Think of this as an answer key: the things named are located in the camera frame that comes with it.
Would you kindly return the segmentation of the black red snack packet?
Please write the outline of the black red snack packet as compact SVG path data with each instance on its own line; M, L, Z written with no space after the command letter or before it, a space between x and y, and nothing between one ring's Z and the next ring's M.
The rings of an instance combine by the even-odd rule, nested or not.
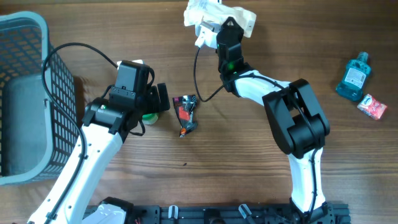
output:
M183 138L198 126L193 120L193 111L197 105L195 95L184 95L173 98L174 109L181 125L180 137Z

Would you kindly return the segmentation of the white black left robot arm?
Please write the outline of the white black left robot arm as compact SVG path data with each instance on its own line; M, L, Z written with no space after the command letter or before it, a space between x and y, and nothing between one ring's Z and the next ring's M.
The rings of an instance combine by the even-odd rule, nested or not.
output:
M59 178L29 223L127 223L134 206L107 198L85 215L105 168L143 117L170 108L165 84L152 85L154 70L142 60L118 62L116 83L108 98L89 103L78 140Z

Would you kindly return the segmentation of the red tissue packet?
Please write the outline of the red tissue packet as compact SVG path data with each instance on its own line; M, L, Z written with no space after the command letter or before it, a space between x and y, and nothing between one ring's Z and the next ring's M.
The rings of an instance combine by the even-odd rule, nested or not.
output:
M387 105L377 101L372 95L367 94L357 105L357 108L372 117L372 119L379 120L383 116L385 110L387 110Z

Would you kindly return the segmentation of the beige bread bag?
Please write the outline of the beige bread bag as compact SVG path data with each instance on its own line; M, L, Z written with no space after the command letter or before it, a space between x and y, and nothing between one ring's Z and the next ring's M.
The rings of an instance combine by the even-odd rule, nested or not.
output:
M199 25L201 22L222 25L228 17L233 17L243 29L244 36L250 38L256 22L256 14L242 7L229 7L218 1L189 0L183 12L184 26Z

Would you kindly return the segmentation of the blue mouthwash bottle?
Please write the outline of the blue mouthwash bottle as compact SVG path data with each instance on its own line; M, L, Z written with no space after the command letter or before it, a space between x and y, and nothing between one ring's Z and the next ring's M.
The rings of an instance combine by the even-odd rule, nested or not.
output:
M371 73L368 65L368 53L360 52L357 58L349 60L345 74L336 87L336 92L343 98L359 101L363 95L364 84Z

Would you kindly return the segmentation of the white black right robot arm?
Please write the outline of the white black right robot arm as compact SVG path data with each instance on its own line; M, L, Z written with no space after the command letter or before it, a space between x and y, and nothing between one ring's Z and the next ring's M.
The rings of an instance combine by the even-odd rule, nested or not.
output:
M275 143L287 155L292 174L290 204L295 221L313 223L326 216L320 158L330 125L304 79L282 82L261 75L244 61L244 31L228 17L216 36L218 70L223 88L262 105Z

